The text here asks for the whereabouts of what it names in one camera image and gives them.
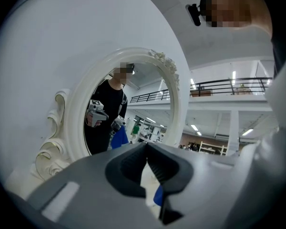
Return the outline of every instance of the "brown wall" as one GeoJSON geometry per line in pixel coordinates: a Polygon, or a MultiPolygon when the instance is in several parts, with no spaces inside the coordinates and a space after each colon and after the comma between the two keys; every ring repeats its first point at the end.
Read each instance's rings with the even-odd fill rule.
{"type": "MultiPolygon", "coordinates": [[[[204,142],[204,143],[215,145],[215,146],[222,146],[222,145],[224,145],[225,147],[228,146],[227,141],[219,141],[219,140],[210,139],[210,138],[206,138],[202,136],[194,136],[194,135],[188,135],[188,134],[183,133],[181,136],[180,145],[188,146],[189,142],[197,143],[197,144],[201,144],[201,142],[204,142]]],[[[243,144],[239,145],[240,150],[243,148],[243,146],[244,146],[243,144]]]]}

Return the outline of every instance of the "white mirror frame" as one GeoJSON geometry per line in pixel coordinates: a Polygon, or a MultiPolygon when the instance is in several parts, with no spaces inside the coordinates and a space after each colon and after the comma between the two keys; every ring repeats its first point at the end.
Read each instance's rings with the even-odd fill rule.
{"type": "Polygon", "coordinates": [[[62,89],[55,95],[58,108],[49,112],[52,121],[51,134],[44,141],[36,157],[36,170],[44,179],[55,175],[70,163],[89,156],[84,138],[84,116],[91,94],[109,72],[120,62],[146,62],[158,67],[170,93],[171,116],[163,144],[177,146],[181,123],[179,75],[177,68],[164,53],[145,48],[119,49],[109,54],[86,73],[73,92],[62,89]]]}

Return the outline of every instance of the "blue fabric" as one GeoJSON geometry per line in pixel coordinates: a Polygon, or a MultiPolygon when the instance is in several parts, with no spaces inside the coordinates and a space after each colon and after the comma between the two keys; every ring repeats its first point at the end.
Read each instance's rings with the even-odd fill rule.
{"type": "Polygon", "coordinates": [[[125,127],[122,125],[119,131],[113,136],[111,140],[112,149],[121,147],[123,144],[128,143],[125,127]]]}
{"type": "Polygon", "coordinates": [[[163,195],[163,190],[162,186],[160,185],[153,198],[153,201],[155,202],[156,205],[162,206],[162,195],[163,195]]]}

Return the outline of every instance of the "hand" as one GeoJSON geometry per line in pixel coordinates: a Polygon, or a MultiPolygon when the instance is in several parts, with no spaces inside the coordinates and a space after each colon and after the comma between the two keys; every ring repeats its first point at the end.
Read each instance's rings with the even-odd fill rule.
{"type": "MultiPolygon", "coordinates": [[[[88,126],[92,126],[92,114],[90,112],[87,113],[86,115],[86,123],[88,126]]],[[[102,123],[101,120],[97,121],[95,126],[99,126],[102,123]]]]}

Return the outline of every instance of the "neck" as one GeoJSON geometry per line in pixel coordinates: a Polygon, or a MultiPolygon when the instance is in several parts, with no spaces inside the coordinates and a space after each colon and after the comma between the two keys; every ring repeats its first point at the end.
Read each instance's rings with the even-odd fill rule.
{"type": "Polygon", "coordinates": [[[110,80],[108,80],[108,83],[114,90],[122,89],[121,83],[114,78],[111,78],[110,80]]]}
{"type": "Polygon", "coordinates": [[[264,0],[250,0],[252,25],[265,30],[272,37],[272,21],[264,0]]]}

